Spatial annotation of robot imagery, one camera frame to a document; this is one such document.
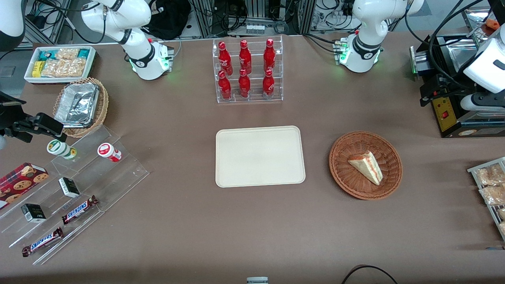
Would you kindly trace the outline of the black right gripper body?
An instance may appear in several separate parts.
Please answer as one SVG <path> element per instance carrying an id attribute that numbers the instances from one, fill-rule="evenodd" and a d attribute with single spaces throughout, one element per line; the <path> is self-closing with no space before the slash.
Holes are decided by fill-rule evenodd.
<path id="1" fill-rule="evenodd" d="M 0 135 L 5 135 L 5 129 L 17 121 L 24 120 L 28 115 L 23 111 L 24 100 L 14 98 L 0 92 Z"/>

